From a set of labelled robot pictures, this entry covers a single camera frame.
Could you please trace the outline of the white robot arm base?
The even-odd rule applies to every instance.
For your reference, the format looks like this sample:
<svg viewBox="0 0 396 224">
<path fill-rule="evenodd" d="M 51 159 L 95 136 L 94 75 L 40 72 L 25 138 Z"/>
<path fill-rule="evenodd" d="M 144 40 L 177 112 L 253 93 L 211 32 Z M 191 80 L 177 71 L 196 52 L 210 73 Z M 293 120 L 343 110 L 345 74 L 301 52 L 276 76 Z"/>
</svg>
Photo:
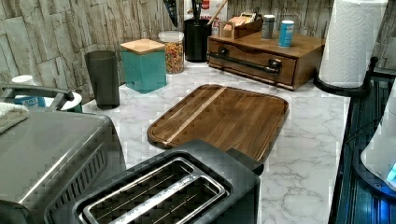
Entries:
<svg viewBox="0 0 396 224">
<path fill-rule="evenodd" d="M 395 198 L 396 90 L 392 85 L 384 115 L 354 168 L 373 189 Z"/>
</svg>

